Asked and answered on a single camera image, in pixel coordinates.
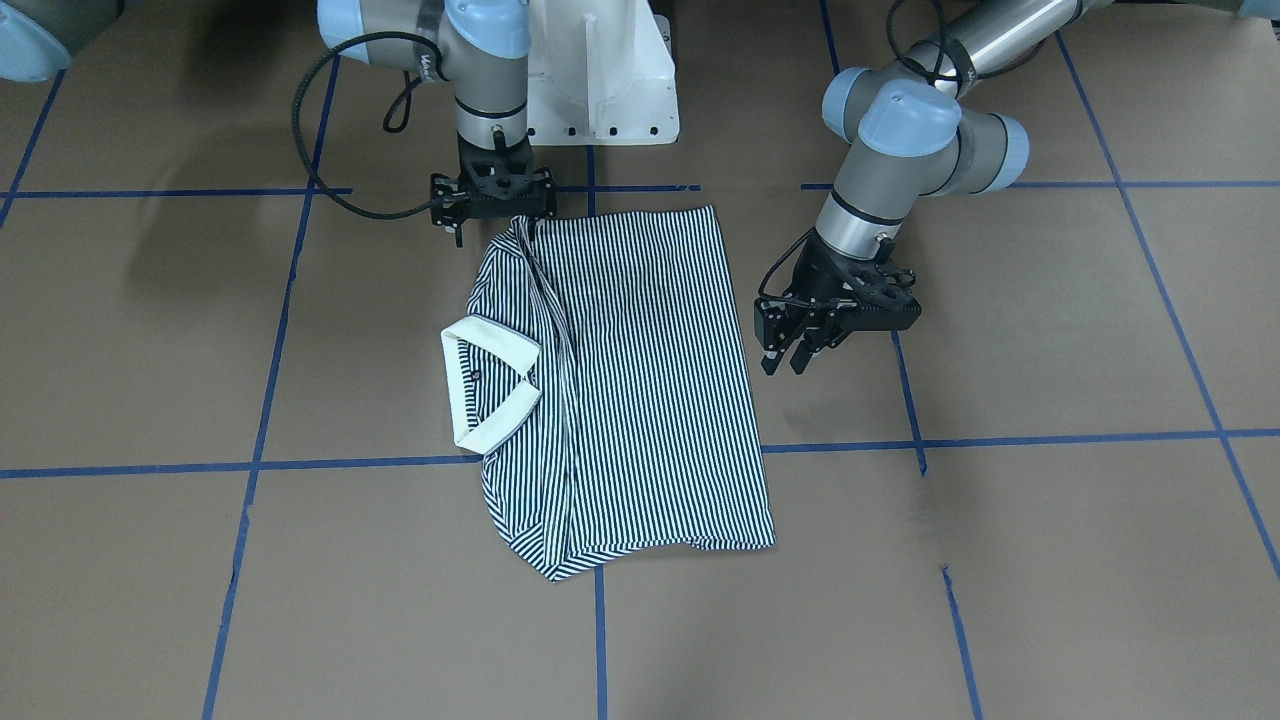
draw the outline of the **striped shirt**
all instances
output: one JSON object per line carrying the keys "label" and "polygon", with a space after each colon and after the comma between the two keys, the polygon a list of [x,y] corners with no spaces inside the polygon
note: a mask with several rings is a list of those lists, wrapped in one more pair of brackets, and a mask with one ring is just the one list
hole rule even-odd
{"label": "striped shirt", "polygon": [[454,438],[550,580],[644,547],[773,544],[746,359],[710,208],[516,218],[442,333]]}

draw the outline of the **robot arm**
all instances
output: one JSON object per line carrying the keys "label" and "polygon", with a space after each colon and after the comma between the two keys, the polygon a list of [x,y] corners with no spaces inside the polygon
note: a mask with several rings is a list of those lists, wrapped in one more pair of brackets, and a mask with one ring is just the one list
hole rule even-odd
{"label": "robot arm", "polygon": [[330,49],[374,33],[342,54],[453,87],[457,179],[431,176],[431,220],[457,233],[468,218],[553,215],[550,172],[534,168],[529,142],[527,0],[320,0]]}
{"label": "robot arm", "polygon": [[787,348],[796,373],[855,331],[902,331],[920,315],[915,278],[890,254],[919,197],[1007,187],[1027,165],[1029,141],[1005,115],[956,101],[1060,27],[1111,0],[987,0],[881,70],[850,68],[823,97],[823,119],[849,155],[782,296],[755,302],[764,370]]}

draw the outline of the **blue and white striped fabric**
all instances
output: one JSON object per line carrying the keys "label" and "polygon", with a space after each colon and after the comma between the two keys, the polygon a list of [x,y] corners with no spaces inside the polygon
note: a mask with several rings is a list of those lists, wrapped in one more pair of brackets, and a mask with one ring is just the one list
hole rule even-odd
{"label": "blue and white striped fabric", "polygon": [[454,439],[498,533],[550,580],[644,547],[773,544],[710,208],[516,218],[442,333]]}

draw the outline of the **blue joint cap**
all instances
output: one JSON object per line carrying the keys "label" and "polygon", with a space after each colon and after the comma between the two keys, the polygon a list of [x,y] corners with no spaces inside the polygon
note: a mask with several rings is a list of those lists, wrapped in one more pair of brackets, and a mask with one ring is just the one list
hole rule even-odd
{"label": "blue joint cap", "polygon": [[849,105],[849,96],[854,92],[854,83],[865,72],[868,72],[867,68],[841,70],[822,96],[822,122],[827,123],[831,132],[838,135],[845,142],[854,141],[845,131],[845,108]]}
{"label": "blue joint cap", "polygon": [[1242,18],[1280,20],[1280,0],[1244,0],[1239,15]]}
{"label": "blue joint cap", "polygon": [[529,0],[445,0],[444,14],[467,42],[498,58],[518,60],[534,44]]}
{"label": "blue joint cap", "polygon": [[895,158],[923,158],[951,143],[960,127],[960,104],[914,79],[891,79],[858,123],[868,147]]}
{"label": "blue joint cap", "polygon": [[[328,47],[365,35],[365,17],[360,0],[320,0],[316,3],[316,26]],[[369,63],[369,45],[361,44],[342,51],[343,58]]]}
{"label": "blue joint cap", "polygon": [[1005,123],[1005,161],[1000,165],[996,179],[974,195],[1005,190],[1023,174],[1023,170],[1027,169],[1027,160],[1032,156],[1032,140],[1027,136],[1027,128],[1023,127],[1023,123],[1009,115],[992,114]]}

